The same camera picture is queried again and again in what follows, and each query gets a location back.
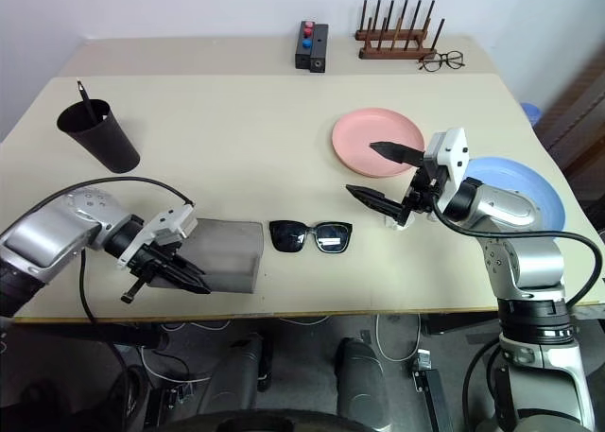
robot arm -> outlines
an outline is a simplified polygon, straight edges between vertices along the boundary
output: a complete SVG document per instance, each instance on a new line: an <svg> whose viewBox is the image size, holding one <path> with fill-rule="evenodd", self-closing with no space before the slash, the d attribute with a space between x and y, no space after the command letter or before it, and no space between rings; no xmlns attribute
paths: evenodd
<svg viewBox="0 0 605 432"><path fill-rule="evenodd" d="M508 366L496 372L498 426L513 430L534 415L571 419L594 430L594 413L579 345L564 300L563 260L550 237L499 238L494 233L541 229L540 210L525 196L475 179L462 180L468 148L462 129L436 134L422 154L388 142L371 147L385 158L418 167L402 203L347 185L366 206L404 225L411 212L435 213L478 237L502 327Z"/></svg>
<svg viewBox="0 0 605 432"><path fill-rule="evenodd" d="M197 225L193 207L158 214L147 225L108 193L81 188L26 216L0 236L0 315L12 317L84 248L104 250L138 281L122 296L131 302L145 283L210 293L203 271L177 255Z"/></svg>

wooden rack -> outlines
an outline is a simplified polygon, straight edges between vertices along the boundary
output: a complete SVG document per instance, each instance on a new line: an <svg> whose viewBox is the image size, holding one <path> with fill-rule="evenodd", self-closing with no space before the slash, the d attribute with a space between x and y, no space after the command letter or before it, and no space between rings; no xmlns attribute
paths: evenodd
<svg viewBox="0 0 605 432"><path fill-rule="evenodd" d="M423 47L423 41L426 40L426 35L428 34L428 27L431 22L431 13L433 11L433 7L435 6L435 1L431 1L431 5L426 13L426 17L424 18L422 28L414 28L416 26L422 0L419 0L418 4L416 5L409 28L403 28L404 18L407 10L407 1L404 2L401 16L397 19L395 28L389 28L394 5L395 1L391 0L388 15L383 18L382 25L377 29L376 26L380 16L380 0L376 2L374 16L368 19L368 24L366 26L365 21L368 1L363 1L361 23L359 23L359 29L355 33L355 39L360 42L364 42L363 47L359 49L359 58L419 60L422 58L432 59L435 57L437 54L435 46L441 34L443 23L445 23L444 19L441 19L431 47Z"/></svg>

small black box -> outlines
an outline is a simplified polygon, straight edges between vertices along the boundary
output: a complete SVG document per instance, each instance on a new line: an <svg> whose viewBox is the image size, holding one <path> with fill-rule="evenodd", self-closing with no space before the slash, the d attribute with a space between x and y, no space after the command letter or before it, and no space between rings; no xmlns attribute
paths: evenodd
<svg viewBox="0 0 605 432"><path fill-rule="evenodd" d="M307 23L306 21L301 21L301 28L299 29L299 41L298 41L298 44L296 45L296 55L294 56L294 66L296 68L298 68L299 70L308 70L310 67L309 59L311 58L312 46L305 47L303 45L304 40L309 40L310 42L312 42L311 38L304 36L304 30L306 29L306 25L305 25L306 23Z"/></svg>
<svg viewBox="0 0 605 432"><path fill-rule="evenodd" d="M325 72L325 53L328 47L328 25L315 24L309 70L311 73Z"/></svg>

wire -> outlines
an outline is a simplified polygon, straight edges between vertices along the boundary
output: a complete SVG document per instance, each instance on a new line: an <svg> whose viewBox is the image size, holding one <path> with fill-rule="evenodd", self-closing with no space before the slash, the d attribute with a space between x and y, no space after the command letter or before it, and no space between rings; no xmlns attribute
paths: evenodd
<svg viewBox="0 0 605 432"><path fill-rule="evenodd" d="M86 317L93 325L93 328L98 333L99 337L103 341L105 345L110 349L115 359L120 364L122 368L122 376L124 377L124 404L122 406L122 431L126 432L127 430L127 422L128 422L128 409L129 409L129 397L130 397L130 380L129 380L129 370L126 366L126 362L124 358L117 350L113 342L108 340L101 328L98 326L98 321L96 320L91 308L86 301L86 293L84 291L84 274L86 272L86 250L82 250L79 258L79 276L78 276L78 284L79 284L79 299L82 303L82 307L84 308L84 312L86 313Z"/></svg>
<svg viewBox="0 0 605 432"><path fill-rule="evenodd" d="M217 327L217 328L213 328L212 326L200 325L199 323L195 323L195 322L193 322L193 321L192 321L191 323L189 323L189 324L190 324L190 325L193 325L193 326L195 326L195 327L197 327L197 328L201 328L202 330L208 330L208 331L222 331L222 330L224 330L225 328L227 328L227 327L228 327L228 326L231 324L231 321L230 321L230 320L227 320L227 321L226 321L226 322L225 322L223 325L221 325L221 326L219 326L219 327Z"/></svg>
<svg viewBox="0 0 605 432"><path fill-rule="evenodd" d="M388 361L391 361L393 363L401 363L402 361L408 361L410 358L412 358L416 352L418 352L418 347L420 346L420 330L421 330L421 319L420 319L420 314L418 314L418 330L416 332L416 343L414 344L414 350L412 350L407 356L404 356L403 358L391 358L390 356L386 356L385 352L382 350L382 345L380 344L380 336L378 335L378 323L380 320L380 315L376 314L376 346L378 347L378 352L380 352L380 354L383 356L383 358L385 358Z"/></svg>
<svg viewBox="0 0 605 432"><path fill-rule="evenodd" d="M471 415L469 413L469 384L471 382L471 375L473 375L473 370L475 369L476 363L481 356L499 341L500 337L495 337L481 347L475 356L473 356L473 359L471 360L471 363L464 374L464 383L462 384L462 416L464 417L464 427L468 432L475 432L471 427Z"/></svg>
<svg viewBox="0 0 605 432"><path fill-rule="evenodd" d="M80 183L72 184L71 186L67 186L67 187L61 189L60 191L57 191L57 192L51 194L50 196L46 197L45 199L42 199L36 205L34 205L33 207L31 207L29 210L27 210L25 213L23 213L17 219L15 219L12 224L10 224L2 233L0 233L0 237L4 236L4 234L7 233L12 228L12 226L14 226L17 222L19 222L24 217L26 217L28 215L31 215L32 213L37 212L42 207L44 207L46 204L52 202L55 199L60 198L61 196L65 195L65 194L67 194L67 193L69 193L71 191L74 191L75 189L83 188L85 186L90 186L92 184L113 183L115 181L140 181L140 182L143 182L143 183L155 184L157 186L162 187L163 189L165 189L167 191L170 191L172 194L174 194L178 198L181 198L182 200L184 200L185 205L194 205L193 200L191 200L190 198L188 198L181 191L179 191L176 188L173 188L169 184L163 183L163 182L158 181L158 180L148 179L146 177L130 177L130 176L127 176L127 177L104 177L102 179L92 179L92 180L81 181Z"/></svg>
<svg viewBox="0 0 605 432"><path fill-rule="evenodd" d="M557 231L533 231L533 232L471 231L471 230L464 229L464 228L454 224L447 217L445 217L445 215L440 210L440 208L437 204L437 202L438 202L437 196L433 195L431 198L431 202L432 202L432 206L433 206L433 212L435 213L435 216L438 218L438 220L441 221L441 223L448 229L450 229L454 232L457 232L457 233L461 233L463 235L473 236L475 238L537 238L537 237L542 237L542 236L548 236L548 237L552 237L552 238L567 238L570 240L576 240L576 241L579 241L580 243L583 243L588 248L590 248L590 250L593 252L593 255L595 256L595 265L593 267L593 272L591 273L590 277L588 278L588 281L586 281L586 283L579 290L579 292L576 295L574 295L574 297L572 297L571 300L566 302L566 305L568 308L571 308L577 302L579 302L584 297L584 295L586 295L590 291L590 289L593 288L596 281L598 280L598 276L600 275L601 270L603 268L603 256L602 256L601 251L598 248L598 246L592 240L590 240L589 238L586 238L583 235L580 235L578 233L557 232Z"/></svg>
<svg viewBox="0 0 605 432"><path fill-rule="evenodd" d="M497 349L495 349L493 351L493 353L490 355L490 359L488 359L488 364L485 367L485 380L488 384L488 389L490 390L490 394L492 395L492 398L494 397L493 385L492 385L493 362L498 357L501 350L502 349L500 347L498 347Z"/></svg>
<svg viewBox="0 0 605 432"><path fill-rule="evenodd" d="M152 368L150 368L148 363L145 361L145 352L143 350L141 350L140 355L141 355L141 362L143 363L143 366L145 366L145 369L147 369L147 371L149 373L152 373L153 375L155 375L158 378L161 378L162 380L166 380L166 381L172 382L172 383L198 383L198 382L207 382L208 380L210 380L210 377L196 378L193 380L177 380L175 378L166 377L165 375L161 375L160 373L157 373Z"/></svg>
<svg viewBox="0 0 605 432"><path fill-rule="evenodd" d="M319 325L320 323L326 321L330 319L330 316L325 316L323 319L319 319L316 321L296 321L296 320L291 320L291 319L280 319L278 318L278 320L280 321L284 321L286 323L292 323L294 325L301 325L301 326L313 326L313 325Z"/></svg>
<svg viewBox="0 0 605 432"><path fill-rule="evenodd" d="M185 373L187 374L187 378L189 378L189 376L191 375L191 371L189 371L189 366L187 365L187 363L185 363L184 360L180 359L178 356L174 356L173 354L163 354L162 352L158 352L157 350L152 350L151 352L153 354L156 354L157 356L162 356L164 358L169 358L174 361L178 361L185 368Z"/></svg>
<svg viewBox="0 0 605 432"><path fill-rule="evenodd" d="M183 322L181 323L179 326L177 326L176 328L168 328L164 323L162 323L160 325L160 328L162 328L164 331L167 331L168 333L171 333L173 331L179 331L183 326L185 326L187 323Z"/></svg>

pink plate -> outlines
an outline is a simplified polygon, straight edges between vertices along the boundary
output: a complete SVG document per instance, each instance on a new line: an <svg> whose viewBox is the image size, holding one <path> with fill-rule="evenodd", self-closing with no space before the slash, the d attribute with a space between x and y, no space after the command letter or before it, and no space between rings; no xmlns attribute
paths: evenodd
<svg viewBox="0 0 605 432"><path fill-rule="evenodd" d="M388 109L368 108L347 113L332 130L332 145L351 170L368 177L392 177L411 165L383 158L371 142L394 142L424 151L423 135L408 118Z"/></svg>

